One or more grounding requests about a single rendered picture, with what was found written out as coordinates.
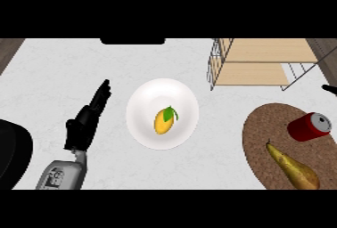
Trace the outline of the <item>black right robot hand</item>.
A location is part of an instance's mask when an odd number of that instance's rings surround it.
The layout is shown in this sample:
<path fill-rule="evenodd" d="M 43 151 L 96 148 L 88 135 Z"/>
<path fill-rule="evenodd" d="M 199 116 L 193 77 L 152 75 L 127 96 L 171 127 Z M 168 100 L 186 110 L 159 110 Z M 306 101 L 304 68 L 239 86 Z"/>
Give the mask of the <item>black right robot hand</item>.
<path fill-rule="evenodd" d="M 320 88 L 337 96 L 337 87 L 335 86 L 322 85 Z"/>

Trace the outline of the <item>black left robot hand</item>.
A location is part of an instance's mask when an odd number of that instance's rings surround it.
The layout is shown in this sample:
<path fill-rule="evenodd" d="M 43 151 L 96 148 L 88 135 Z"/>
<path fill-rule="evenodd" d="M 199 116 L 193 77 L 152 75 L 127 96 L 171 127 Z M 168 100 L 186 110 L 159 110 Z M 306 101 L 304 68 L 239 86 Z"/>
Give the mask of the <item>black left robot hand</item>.
<path fill-rule="evenodd" d="M 85 151 L 90 147 L 99 118 L 111 95 L 109 80 L 105 79 L 96 90 L 90 104 L 82 106 L 77 116 L 66 121 L 66 150 Z"/>

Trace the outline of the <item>red can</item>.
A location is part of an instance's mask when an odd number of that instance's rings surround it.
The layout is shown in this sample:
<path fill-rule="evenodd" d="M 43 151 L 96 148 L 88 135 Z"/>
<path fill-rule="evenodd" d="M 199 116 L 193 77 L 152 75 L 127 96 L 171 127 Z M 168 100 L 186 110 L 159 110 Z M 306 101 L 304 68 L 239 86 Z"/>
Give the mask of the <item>red can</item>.
<path fill-rule="evenodd" d="M 304 142 L 329 134 L 331 121 L 317 112 L 310 112 L 288 124 L 286 131 L 298 142 Z"/>

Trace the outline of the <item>brown oval placemat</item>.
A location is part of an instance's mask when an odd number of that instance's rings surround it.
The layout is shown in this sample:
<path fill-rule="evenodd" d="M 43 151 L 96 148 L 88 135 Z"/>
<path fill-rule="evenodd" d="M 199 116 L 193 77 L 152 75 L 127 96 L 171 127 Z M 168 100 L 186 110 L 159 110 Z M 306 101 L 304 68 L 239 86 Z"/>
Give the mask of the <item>brown oval placemat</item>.
<path fill-rule="evenodd" d="M 242 128 L 247 163 L 269 190 L 295 189 L 272 156 L 273 151 L 313 170 L 320 190 L 337 190 L 337 141 L 328 134 L 298 142 L 286 131 L 288 124 L 304 115 L 306 113 L 288 104 L 267 103 L 247 116 Z"/>

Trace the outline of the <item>white oval plate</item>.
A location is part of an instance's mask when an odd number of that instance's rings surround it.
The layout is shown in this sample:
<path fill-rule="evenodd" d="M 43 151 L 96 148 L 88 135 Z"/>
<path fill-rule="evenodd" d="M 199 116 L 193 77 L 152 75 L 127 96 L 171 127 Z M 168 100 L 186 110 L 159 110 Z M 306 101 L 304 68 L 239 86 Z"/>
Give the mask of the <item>white oval plate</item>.
<path fill-rule="evenodd" d="M 150 149 L 168 150 L 186 141 L 198 125 L 198 100 L 182 82 L 159 78 L 139 87 L 125 106 L 125 125 Z"/>

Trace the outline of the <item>yellow mango with green leaf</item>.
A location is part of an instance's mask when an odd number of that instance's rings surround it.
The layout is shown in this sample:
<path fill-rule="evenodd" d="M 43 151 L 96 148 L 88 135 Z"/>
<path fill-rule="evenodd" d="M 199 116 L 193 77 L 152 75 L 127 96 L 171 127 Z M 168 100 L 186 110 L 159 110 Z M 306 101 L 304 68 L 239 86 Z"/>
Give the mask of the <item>yellow mango with green leaf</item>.
<path fill-rule="evenodd" d="M 173 127 L 174 121 L 179 120 L 179 115 L 171 106 L 164 108 L 153 119 L 153 130 L 156 134 L 165 134 Z"/>

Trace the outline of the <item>black rounded appliance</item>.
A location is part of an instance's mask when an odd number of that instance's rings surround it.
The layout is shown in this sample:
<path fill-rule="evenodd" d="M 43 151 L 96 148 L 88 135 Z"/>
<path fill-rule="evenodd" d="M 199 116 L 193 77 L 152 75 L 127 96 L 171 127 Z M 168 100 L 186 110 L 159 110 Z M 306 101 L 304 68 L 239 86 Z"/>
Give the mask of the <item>black rounded appliance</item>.
<path fill-rule="evenodd" d="M 29 131 L 0 119 L 0 190 L 12 190 L 25 174 L 32 154 Z"/>

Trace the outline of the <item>yellow-brown pear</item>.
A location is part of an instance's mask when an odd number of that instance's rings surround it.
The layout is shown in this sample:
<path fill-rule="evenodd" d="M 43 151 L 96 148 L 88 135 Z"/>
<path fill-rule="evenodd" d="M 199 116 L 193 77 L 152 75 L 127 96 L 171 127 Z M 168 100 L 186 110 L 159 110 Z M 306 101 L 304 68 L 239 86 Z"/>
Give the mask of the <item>yellow-brown pear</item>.
<path fill-rule="evenodd" d="M 281 152 L 270 142 L 266 142 L 266 150 L 297 190 L 316 190 L 319 177 L 313 169 Z"/>

